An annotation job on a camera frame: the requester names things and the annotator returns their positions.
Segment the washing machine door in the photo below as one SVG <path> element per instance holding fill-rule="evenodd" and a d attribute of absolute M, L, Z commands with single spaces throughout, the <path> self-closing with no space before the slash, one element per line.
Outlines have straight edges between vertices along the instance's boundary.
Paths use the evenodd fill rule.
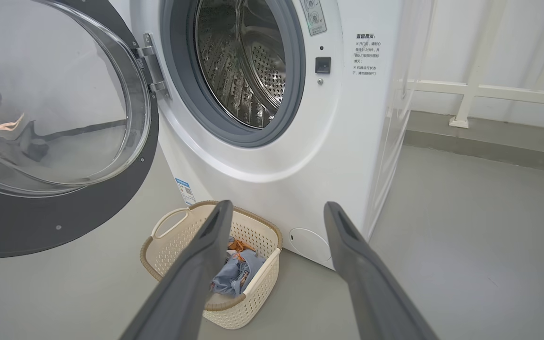
<path fill-rule="evenodd" d="M 100 226 L 142 185 L 157 84 L 107 0 L 0 0 L 0 257 Z"/>

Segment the brown basket rim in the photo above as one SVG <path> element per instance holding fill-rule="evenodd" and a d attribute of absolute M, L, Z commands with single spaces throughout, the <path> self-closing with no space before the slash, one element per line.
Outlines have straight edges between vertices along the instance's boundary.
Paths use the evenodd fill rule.
<path fill-rule="evenodd" d="M 195 204 L 191 205 L 188 208 L 190 210 L 193 210 L 193 209 L 195 209 L 197 207 L 200 207 L 200 206 L 216 205 L 216 204 L 218 204 L 217 201 L 202 201 L 202 202 L 195 203 Z M 250 212 L 248 210 L 244 210 L 241 207 L 235 206 L 234 211 L 236 211 L 237 213 L 241 213 L 241 214 L 243 214 L 243 215 L 245 215 L 247 217 L 253 218 L 253 220 L 258 221 L 261 224 L 263 224 L 266 227 L 273 230 L 274 233 L 276 233 L 276 236 L 278 237 L 278 246 L 277 246 L 277 248 L 282 250 L 282 234 L 281 234 L 281 231 L 278 229 L 278 227 L 274 225 L 274 223 L 266 220 L 265 218 L 263 218 L 263 217 L 261 217 L 259 215 L 256 215 L 255 213 L 252 213 L 252 212 Z M 142 265 L 144 266 L 144 268 L 155 278 L 155 280 L 160 281 L 160 280 L 162 280 L 162 276 L 146 260 L 146 250 L 148 249 L 148 246 L 151 244 L 152 241 L 153 241 L 153 237 L 149 236 L 146 239 L 146 241 L 144 242 L 144 244 L 142 245 L 142 249 L 140 249 L 140 262 L 142 262 Z M 219 312 L 221 310 L 227 310 L 227 309 L 232 308 L 232 307 L 238 305 L 239 303 L 241 303 L 244 299 L 246 299 L 246 297 L 247 296 L 244 293 L 241 293 L 238 297 L 235 297 L 231 301 L 228 301 L 228 302 L 225 302 L 225 303 L 206 304 L 204 309 L 212 311 L 212 312 Z"/>

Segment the perforated basket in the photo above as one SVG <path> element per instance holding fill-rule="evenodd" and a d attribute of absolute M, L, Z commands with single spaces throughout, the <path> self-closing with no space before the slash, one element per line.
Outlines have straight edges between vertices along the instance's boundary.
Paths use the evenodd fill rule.
<path fill-rule="evenodd" d="M 216 201 L 199 202 L 174 210 L 157 222 L 153 233 L 140 250 L 142 265 L 155 279 L 162 279 L 173 261 L 192 241 L 216 204 Z M 178 213 L 186 215 L 172 228 L 158 235 L 161 225 Z M 251 246 L 257 256 L 266 258 L 266 261 L 238 297 L 213 294 L 205 304 L 203 316 L 225 329 L 239 329 L 253 319 L 274 288 L 278 278 L 282 235 L 271 222 L 235 207 L 230 236 Z"/>

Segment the laundry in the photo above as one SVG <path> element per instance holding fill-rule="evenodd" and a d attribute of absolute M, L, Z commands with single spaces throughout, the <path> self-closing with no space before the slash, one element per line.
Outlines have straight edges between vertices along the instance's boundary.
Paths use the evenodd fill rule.
<path fill-rule="evenodd" d="M 227 251 L 227 262 L 220 273 L 216 275 L 210 285 L 213 293 L 232 295 L 238 297 L 249 285 L 253 276 L 259 271 L 265 262 L 265 258 L 258 257 L 253 248 L 245 245 L 242 241 L 230 237 L 229 247 L 236 250 L 233 254 Z"/>

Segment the white washing machine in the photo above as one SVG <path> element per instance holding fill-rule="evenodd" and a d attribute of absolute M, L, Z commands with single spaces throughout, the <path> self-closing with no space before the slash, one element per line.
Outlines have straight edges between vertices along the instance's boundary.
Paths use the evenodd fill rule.
<path fill-rule="evenodd" d="M 370 238 L 426 0 L 0 0 L 0 256 L 62 245 L 140 187 L 233 201 L 332 267 L 323 205 Z"/>

